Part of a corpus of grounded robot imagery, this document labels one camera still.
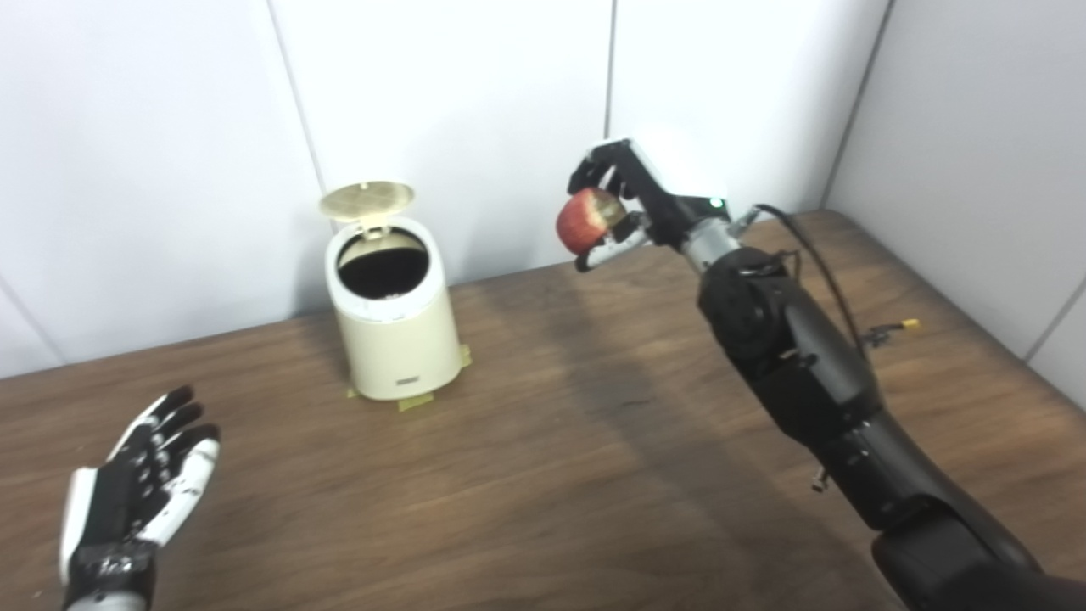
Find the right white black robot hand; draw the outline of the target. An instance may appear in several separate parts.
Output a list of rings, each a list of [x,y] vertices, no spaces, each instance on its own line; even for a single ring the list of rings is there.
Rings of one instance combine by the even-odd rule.
[[[674,135],[593,144],[570,175],[568,194],[556,231],[580,273],[651,243],[674,250],[703,275],[740,249],[727,184]]]

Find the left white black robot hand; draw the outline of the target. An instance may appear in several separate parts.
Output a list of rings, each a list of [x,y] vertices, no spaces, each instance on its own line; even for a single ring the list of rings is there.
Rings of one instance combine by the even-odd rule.
[[[202,499],[220,429],[193,389],[163,394],[132,418],[104,463],[70,476],[59,537],[66,610],[148,610],[157,556]]]

